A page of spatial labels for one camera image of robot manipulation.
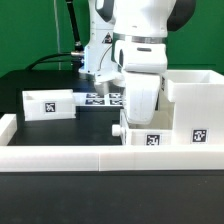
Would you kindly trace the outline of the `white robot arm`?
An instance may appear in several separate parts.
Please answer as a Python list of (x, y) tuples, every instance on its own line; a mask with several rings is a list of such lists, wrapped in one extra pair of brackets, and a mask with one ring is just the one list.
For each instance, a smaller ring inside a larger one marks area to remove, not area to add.
[(151, 122), (160, 75), (167, 70), (165, 39), (193, 16), (196, 0), (88, 0), (90, 41), (82, 74), (105, 95), (109, 84), (124, 89), (128, 122)]

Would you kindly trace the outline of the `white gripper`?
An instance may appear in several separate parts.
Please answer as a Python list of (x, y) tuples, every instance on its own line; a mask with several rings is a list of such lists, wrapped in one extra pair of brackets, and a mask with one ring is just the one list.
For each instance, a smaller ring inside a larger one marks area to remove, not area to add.
[(114, 58), (124, 76), (128, 122), (149, 124), (157, 103), (160, 75), (167, 70), (166, 45), (117, 42)]

